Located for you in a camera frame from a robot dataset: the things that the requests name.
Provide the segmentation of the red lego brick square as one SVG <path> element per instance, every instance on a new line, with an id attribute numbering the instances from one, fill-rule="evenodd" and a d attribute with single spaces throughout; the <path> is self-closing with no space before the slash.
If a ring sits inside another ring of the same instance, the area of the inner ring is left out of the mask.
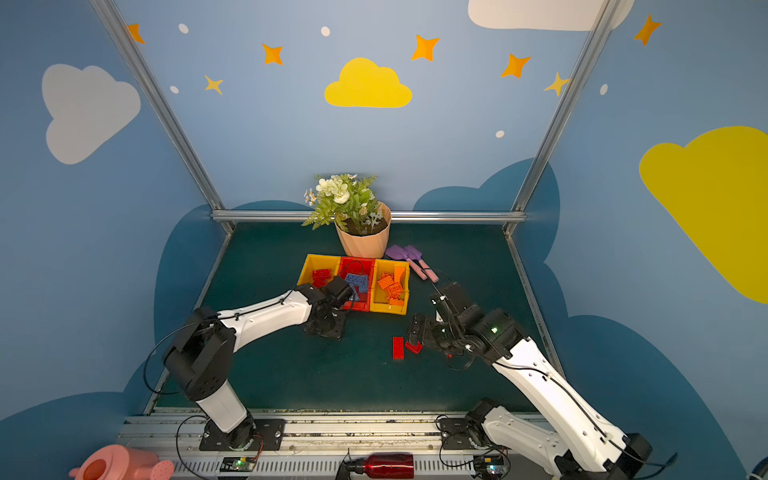
<path id="1" fill-rule="evenodd" d="M 406 341 L 404 347 L 414 355 L 418 355 L 423 349 L 423 345 L 420 342 L 412 344 L 409 341 Z"/>

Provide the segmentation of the red lego brick tall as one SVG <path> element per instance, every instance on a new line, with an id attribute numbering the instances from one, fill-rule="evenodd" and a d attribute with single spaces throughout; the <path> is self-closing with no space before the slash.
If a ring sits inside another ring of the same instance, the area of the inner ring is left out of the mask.
<path id="1" fill-rule="evenodd" d="M 402 361 L 405 358 L 405 340 L 403 337 L 392 338 L 392 359 Z"/>

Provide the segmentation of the orange lego fence piece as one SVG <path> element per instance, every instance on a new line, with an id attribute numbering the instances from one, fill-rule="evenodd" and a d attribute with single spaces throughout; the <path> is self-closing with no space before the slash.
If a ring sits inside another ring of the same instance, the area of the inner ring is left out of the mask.
<path id="1" fill-rule="evenodd" d="M 403 288 L 395 276 L 390 273 L 384 273 L 377 282 L 379 288 L 384 291 L 389 300 L 399 300 Z"/>

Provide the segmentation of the orange curved lego piece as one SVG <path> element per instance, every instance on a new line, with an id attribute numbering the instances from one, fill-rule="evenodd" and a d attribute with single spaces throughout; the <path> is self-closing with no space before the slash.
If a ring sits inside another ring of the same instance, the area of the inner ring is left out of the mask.
<path id="1" fill-rule="evenodd" d="M 407 273 L 407 268 L 406 267 L 396 266 L 394 268 L 394 280 L 397 283 L 401 283 L 406 273 Z"/>

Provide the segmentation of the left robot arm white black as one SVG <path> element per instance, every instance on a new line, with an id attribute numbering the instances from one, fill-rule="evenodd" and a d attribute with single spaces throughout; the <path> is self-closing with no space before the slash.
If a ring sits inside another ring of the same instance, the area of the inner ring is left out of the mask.
<path id="1" fill-rule="evenodd" d="M 272 425 L 269 435 L 229 382 L 234 355 L 276 331 L 300 325 L 325 339 L 342 338 L 353 288 L 339 277 L 316 288 L 298 285 L 281 296 L 238 309 L 193 311 L 174 334 L 163 363 L 185 397 L 207 416 L 203 451 L 277 450 L 283 428 Z"/>

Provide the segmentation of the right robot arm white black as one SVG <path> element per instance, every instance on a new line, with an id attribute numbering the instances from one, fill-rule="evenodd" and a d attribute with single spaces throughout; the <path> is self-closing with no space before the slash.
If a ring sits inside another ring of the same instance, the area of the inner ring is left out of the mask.
<path id="1" fill-rule="evenodd" d="M 526 457 L 556 479 L 632 479 L 647 464 L 650 443 L 590 406 L 512 316 L 501 309 L 483 311 L 456 282 L 435 288 L 429 300 L 434 315 L 417 314 L 412 323 L 420 342 L 446 357 L 484 361 L 549 424 L 538 427 L 484 399 L 467 415 L 474 434 Z"/>

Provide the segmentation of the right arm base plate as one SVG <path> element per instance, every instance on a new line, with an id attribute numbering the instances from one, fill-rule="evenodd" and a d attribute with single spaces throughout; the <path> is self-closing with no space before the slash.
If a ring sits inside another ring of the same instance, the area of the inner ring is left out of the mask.
<path id="1" fill-rule="evenodd" d="M 464 417 L 439 415 L 435 420 L 443 450 L 479 450 L 487 446 L 487 439 L 476 422 Z"/>

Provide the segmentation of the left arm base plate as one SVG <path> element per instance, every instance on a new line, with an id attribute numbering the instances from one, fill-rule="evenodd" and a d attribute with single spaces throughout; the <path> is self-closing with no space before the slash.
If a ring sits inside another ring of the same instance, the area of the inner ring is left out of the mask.
<path id="1" fill-rule="evenodd" d="M 212 420 L 205 424 L 200 451 L 240 452 L 277 451 L 280 449 L 285 421 L 283 419 L 246 418 L 232 431 L 223 432 Z"/>

